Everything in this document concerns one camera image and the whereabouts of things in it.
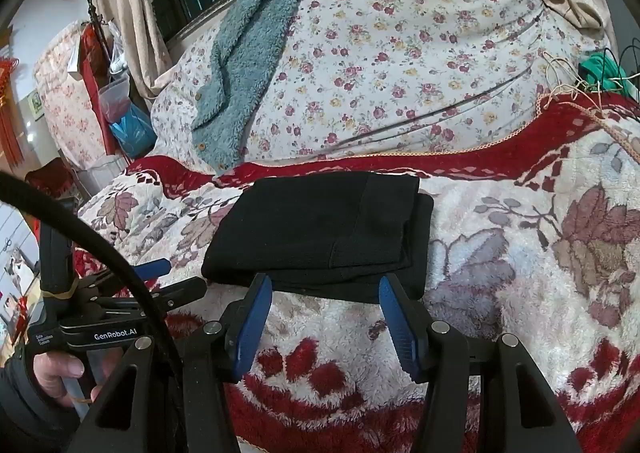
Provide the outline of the person's left hand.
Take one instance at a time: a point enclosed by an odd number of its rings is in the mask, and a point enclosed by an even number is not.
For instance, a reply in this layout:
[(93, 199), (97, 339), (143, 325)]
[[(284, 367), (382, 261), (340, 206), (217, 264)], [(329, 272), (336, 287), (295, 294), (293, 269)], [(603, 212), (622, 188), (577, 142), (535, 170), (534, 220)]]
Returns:
[(72, 407), (72, 396), (65, 388), (66, 379), (79, 379), (85, 373), (82, 362), (65, 352), (49, 351), (35, 355), (32, 370), (42, 391), (62, 407)]

